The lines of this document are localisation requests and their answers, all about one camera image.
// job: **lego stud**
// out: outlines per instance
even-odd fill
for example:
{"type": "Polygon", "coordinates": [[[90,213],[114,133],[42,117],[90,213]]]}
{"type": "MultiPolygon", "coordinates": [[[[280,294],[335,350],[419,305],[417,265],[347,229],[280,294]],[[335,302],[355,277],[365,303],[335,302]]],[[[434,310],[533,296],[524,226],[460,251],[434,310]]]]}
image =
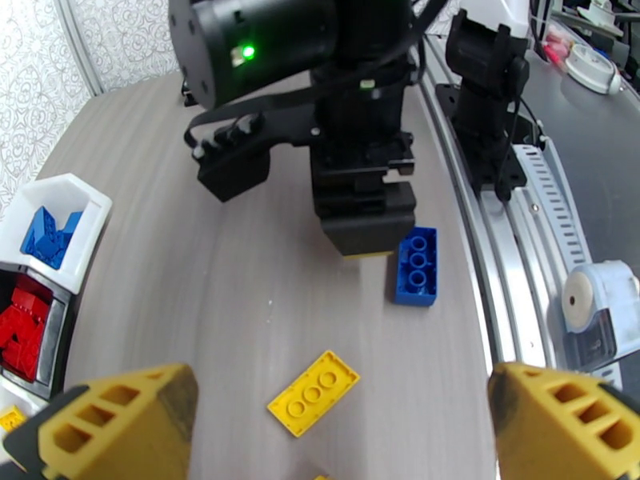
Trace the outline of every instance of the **lego stud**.
{"type": "Polygon", "coordinates": [[[421,270],[414,270],[409,274],[409,278],[406,280],[406,288],[412,292],[417,293],[426,284],[426,274],[421,270]]]}
{"type": "Polygon", "coordinates": [[[424,237],[416,236],[410,242],[411,253],[424,252],[426,250],[426,240],[424,237]]]}
{"type": "Polygon", "coordinates": [[[318,377],[318,382],[325,389],[330,389],[335,386],[335,383],[338,381],[338,376],[333,372],[325,372],[324,374],[320,374],[318,377]]]}
{"type": "Polygon", "coordinates": [[[286,407],[286,412],[293,418],[301,418],[306,410],[305,403],[302,401],[292,401],[286,407]]]}
{"type": "Polygon", "coordinates": [[[311,386],[302,391],[302,398],[309,404],[315,404],[322,397],[322,390],[320,387],[311,386]]]}
{"type": "Polygon", "coordinates": [[[409,257],[409,264],[414,269],[421,269],[426,266],[426,257],[424,254],[413,254],[411,257],[409,257]]]}

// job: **black mount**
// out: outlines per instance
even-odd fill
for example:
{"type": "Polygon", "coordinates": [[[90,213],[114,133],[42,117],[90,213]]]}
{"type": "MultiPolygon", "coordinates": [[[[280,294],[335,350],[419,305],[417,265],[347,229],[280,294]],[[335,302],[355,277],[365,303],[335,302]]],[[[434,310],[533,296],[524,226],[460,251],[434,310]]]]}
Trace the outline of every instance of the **black mount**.
{"type": "Polygon", "coordinates": [[[462,76],[460,87],[438,85],[436,95],[451,121],[476,193],[492,186],[507,202],[511,191],[526,184],[526,176],[507,134],[509,104],[519,99],[529,79],[524,59],[527,40],[512,38],[469,20],[461,9],[454,17],[446,44],[446,62],[462,76]]]}
{"type": "MultiPolygon", "coordinates": [[[[401,131],[404,89],[418,68],[403,57],[345,93],[315,105],[244,117],[202,141],[193,157],[198,180],[225,202],[269,176],[277,144],[310,148],[315,213],[343,255],[393,250],[414,227],[408,182],[386,183],[390,170],[412,174],[413,136],[401,131]]],[[[312,84],[342,76],[333,63],[312,70],[312,84]]]]}

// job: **white plastic bin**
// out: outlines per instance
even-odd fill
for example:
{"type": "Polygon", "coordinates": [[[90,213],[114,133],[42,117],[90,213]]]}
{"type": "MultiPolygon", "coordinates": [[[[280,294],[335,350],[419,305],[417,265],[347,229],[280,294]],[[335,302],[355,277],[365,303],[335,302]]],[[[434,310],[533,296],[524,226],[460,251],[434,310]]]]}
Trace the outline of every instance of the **white plastic bin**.
{"type": "Polygon", "coordinates": [[[73,174],[21,186],[0,223],[0,262],[28,266],[77,294],[112,204],[110,198],[73,174]],[[82,212],[59,270],[20,251],[34,214],[41,206],[54,216],[58,228],[64,226],[70,214],[82,212]]]}

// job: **green led light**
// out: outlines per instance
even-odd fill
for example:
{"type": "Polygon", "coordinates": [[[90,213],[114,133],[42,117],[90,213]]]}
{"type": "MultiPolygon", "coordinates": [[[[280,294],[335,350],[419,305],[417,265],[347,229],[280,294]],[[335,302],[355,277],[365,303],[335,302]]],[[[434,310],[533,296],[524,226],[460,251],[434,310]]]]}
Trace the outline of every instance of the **green led light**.
{"type": "Polygon", "coordinates": [[[244,59],[253,59],[255,57],[255,48],[253,46],[245,46],[242,48],[242,57],[244,59]]]}

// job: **blue bricks in bin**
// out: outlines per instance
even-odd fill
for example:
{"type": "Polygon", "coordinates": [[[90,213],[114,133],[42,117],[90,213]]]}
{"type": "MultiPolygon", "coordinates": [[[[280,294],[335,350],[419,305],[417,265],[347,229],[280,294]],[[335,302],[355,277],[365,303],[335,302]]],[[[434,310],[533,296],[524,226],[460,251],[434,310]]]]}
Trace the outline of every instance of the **blue bricks in bin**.
{"type": "Polygon", "coordinates": [[[49,267],[60,269],[81,216],[81,211],[72,213],[65,227],[62,230],[56,230],[55,218],[44,206],[41,206],[35,212],[20,251],[23,254],[33,255],[49,267]]]}
{"type": "Polygon", "coordinates": [[[431,306],[438,295],[438,231],[416,226],[400,242],[395,302],[431,306]]]}

